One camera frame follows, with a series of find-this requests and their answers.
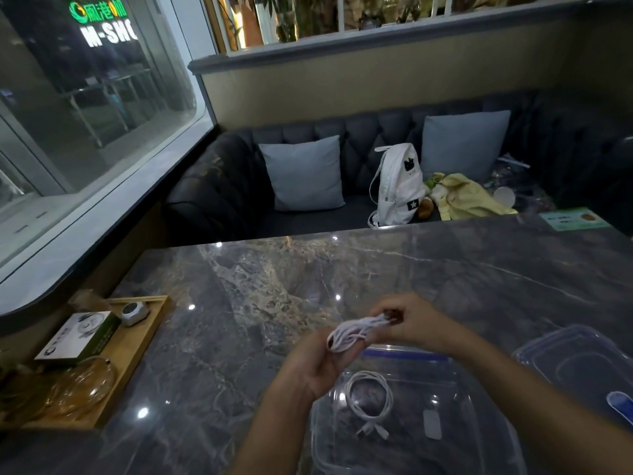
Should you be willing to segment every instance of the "green neon sign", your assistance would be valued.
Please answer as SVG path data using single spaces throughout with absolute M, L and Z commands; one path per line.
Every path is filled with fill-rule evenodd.
M 121 0 L 107 0 L 86 5 L 70 2 L 68 10 L 72 17 L 81 24 L 127 17 L 127 11 Z

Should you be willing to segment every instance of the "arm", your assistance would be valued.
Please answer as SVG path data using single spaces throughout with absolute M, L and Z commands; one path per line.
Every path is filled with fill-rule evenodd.
M 370 314 L 385 310 L 402 314 L 403 323 L 370 332 L 368 344 L 406 341 L 459 361 L 478 378 L 519 435 L 558 472 L 631 473 L 630 433 L 557 391 L 417 295 L 386 297 Z
M 345 353 L 326 348 L 331 328 L 304 337 L 270 384 L 240 448 L 231 475 L 294 474 L 312 403 L 334 386 L 343 369 L 365 348 Z

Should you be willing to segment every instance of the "coiled white cable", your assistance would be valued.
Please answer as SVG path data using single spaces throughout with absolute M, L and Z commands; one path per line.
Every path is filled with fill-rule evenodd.
M 340 353 L 352 347 L 358 340 L 365 339 L 369 330 L 389 325 L 384 313 L 377 317 L 366 317 L 360 320 L 348 320 L 336 327 L 327 337 L 327 347 L 334 353 Z
M 362 408 L 358 406 L 358 402 L 353 400 L 350 396 L 352 391 L 352 386 L 355 382 L 359 380 L 374 380 L 385 389 L 385 405 L 382 407 L 379 415 L 371 416 L 367 415 Z M 384 429 L 380 425 L 380 423 L 386 418 L 387 415 L 391 412 L 391 408 L 393 407 L 394 399 L 393 394 L 391 393 L 391 388 L 387 384 L 387 380 L 385 377 L 376 372 L 369 372 L 368 370 L 362 370 L 361 372 L 357 372 L 352 375 L 352 378 L 349 379 L 347 383 L 345 383 L 345 398 L 347 399 L 347 404 L 349 405 L 354 415 L 363 419 L 365 421 L 365 425 L 356 432 L 358 435 L 360 432 L 364 432 L 366 435 L 369 435 L 374 429 L 378 432 L 378 434 L 386 440 L 389 438 L 389 432 Z

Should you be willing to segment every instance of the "black cat logo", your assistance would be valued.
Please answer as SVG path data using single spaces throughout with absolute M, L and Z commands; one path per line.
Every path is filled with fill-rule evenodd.
M 405 160 L 405 170 L 410 172 L 413 169 L 413 167 L 415 167 L 415 163 L 413 162 L 413 158 L 410 158 L 410 157 L 407 158 Z

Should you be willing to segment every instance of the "illuminated sign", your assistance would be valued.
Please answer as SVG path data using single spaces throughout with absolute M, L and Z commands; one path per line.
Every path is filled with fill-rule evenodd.
M 75 20 L 85 25 L 80 30 L 83 38 L 92 48 L 103 46 L 101 40 L 107 40 L 110 43 L 138 40 L 121 0 L 85 5 L 70 2 L 68 9 Z

